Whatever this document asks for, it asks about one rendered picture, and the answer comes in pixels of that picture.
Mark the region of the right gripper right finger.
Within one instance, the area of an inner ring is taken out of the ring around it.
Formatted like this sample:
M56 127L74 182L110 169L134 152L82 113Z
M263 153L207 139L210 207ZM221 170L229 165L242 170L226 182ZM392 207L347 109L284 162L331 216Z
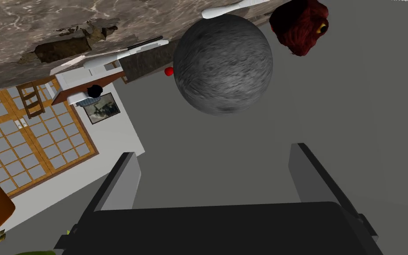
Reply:
M291 144L289 171L301 202L334 202L359 217L348 197L305 143Z

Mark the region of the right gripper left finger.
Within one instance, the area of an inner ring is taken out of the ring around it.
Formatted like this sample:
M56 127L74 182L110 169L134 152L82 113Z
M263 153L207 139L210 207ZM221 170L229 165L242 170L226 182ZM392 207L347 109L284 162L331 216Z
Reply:
M83 212L83 216L103 210L130 210L140 178L141 170L136 153L122 153Z

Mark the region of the framed dark picture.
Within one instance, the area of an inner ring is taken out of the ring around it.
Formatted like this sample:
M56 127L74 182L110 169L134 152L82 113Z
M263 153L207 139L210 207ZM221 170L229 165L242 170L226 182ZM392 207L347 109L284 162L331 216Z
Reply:
M102 95L98 101L85 106L84 110L91 124L96 124L120 113L112 93Z

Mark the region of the wooden framed glass door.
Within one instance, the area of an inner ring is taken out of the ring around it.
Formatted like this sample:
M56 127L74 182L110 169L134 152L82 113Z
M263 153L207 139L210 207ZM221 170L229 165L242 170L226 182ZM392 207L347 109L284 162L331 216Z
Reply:
M52 105L56 79L36 84L45 112L31 119L16 87L0 90L0 187L10 198L98 154L75 108Z

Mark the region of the wooden chair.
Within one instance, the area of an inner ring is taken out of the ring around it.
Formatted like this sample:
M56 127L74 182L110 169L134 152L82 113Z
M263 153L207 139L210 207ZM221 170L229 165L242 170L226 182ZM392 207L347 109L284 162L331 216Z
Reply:
M32 119L46 112L42 104L38 86L37 82L29 82L16 86L28 119Z

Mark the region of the grey ball door knob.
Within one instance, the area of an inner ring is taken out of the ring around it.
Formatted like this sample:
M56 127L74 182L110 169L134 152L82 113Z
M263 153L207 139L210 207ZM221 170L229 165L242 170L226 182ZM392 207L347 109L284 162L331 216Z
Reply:
M191 106L228 116L248 109L267 90L273 55L255 24L224 14L189 27L175 49L173 70L175 84Z

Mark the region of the dark red furry object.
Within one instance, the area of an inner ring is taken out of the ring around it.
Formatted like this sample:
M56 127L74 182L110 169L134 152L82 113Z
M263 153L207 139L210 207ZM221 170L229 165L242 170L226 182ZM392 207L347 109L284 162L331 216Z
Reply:
M290 0L269 18L280 44L293 55L305 56L329 28L329 11L318 0Z

